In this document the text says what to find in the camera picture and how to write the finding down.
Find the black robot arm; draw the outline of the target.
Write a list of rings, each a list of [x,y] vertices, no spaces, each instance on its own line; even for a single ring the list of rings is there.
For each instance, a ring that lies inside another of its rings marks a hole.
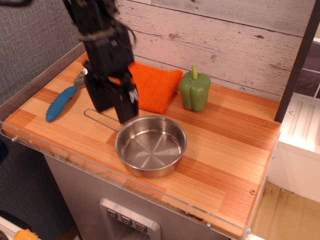
[[[132,82],[134,62],[129,28],[117,21],[113,0],[65,0],[64,5],[76,25],[88,61],[84,77],[86,89],[98,112],[111,107],[120,123],[139,113],[139,94]]]

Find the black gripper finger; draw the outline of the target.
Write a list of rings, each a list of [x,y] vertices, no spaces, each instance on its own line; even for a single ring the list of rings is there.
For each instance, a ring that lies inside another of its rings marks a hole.
[[[111,99],[120,123],[125,123],[139,113],[139,94],[135,84],[125,83],[110,87]]]
[[[106,91],[103,83],[91,76],[84,77],[86,89],[96,111],[102,112],[113,107],[111,95]]]

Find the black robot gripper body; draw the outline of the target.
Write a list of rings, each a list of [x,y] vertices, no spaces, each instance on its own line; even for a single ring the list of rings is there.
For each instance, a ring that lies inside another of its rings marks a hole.
[[[129,65],[134,56],[128,34],[83,34],[82,42],[89,58],[84,64],[88,77],[101,81],[110,96],[112,84],[132,83]]]

